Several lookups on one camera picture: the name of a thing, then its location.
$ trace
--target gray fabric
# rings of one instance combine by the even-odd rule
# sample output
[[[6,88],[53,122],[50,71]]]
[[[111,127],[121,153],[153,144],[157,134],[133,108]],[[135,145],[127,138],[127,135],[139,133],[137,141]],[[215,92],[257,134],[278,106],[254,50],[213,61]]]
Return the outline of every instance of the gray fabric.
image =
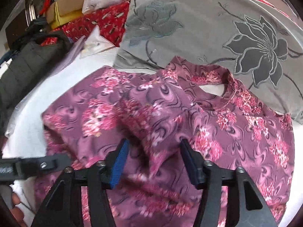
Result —
[[[218,64],[303,123],[303,33],[275,9],[253,0],[131,0],[125,27],[115,67],[164,68],[175,55]]]

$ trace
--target screw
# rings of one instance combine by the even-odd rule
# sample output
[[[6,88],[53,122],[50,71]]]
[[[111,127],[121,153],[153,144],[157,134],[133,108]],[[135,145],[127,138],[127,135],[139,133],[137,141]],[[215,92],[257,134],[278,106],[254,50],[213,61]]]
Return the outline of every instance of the screw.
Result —
[[[213,164],[214,164],[214,163],[211,162],[210,160],[204,161],[204,165],[206,165],[206,166],[212,166]]]
[[[40,165],[41,169],[44,169],[45,167],[47,167],[47,164],[45,162],[41,163]]]
[[[65,173],[72,173],[72,172],[74,171],[74,169],[73,169],[72,167],[68,166],[68,167],[64,168],[63,171],[64,171]]]
[[[96,165],[98,167],[103,167],[103,166],[105,166],[105,162],[103,160],[99,160],[99,161],[97,161]]]
[[[237,172],[239,172],[239,173],[244,173],[245,172],[245,170],[244,170],[244,168],[243,167],[237,167]]]

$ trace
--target yellow box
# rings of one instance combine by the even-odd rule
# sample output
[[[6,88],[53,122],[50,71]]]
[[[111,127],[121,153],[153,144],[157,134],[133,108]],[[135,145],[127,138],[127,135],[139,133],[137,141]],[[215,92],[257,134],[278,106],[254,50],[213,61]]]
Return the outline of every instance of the yellow box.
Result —
[[[80,16],[84,0],[57,0],[46,11],[46,21],[52,29],[60,27]]]

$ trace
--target purple floral shirt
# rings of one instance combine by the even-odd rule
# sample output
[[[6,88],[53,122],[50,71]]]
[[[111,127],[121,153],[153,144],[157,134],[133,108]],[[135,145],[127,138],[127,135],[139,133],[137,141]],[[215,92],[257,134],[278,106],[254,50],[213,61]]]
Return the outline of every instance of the purple floral shirt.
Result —
[[[223,96],[200,85],[225,85]],[[289,114],[278,115],[224,67],[198,66],[174,57],[154,75],[103,67],[58,98],[42,115],[47,154],[67,152],[76,169],[91,166],[131,141],[123,177],[108,191],[117,227],[192,227],[201,191],[189,182],[178,145],[218,166],[242,166],[277,222],[289,198],[294,135]],[[40,204],[59,174],[37,178]],[[222,187],[219,226],[225,226],[227,187]],[[90,226],[82,190],[85,226]]]

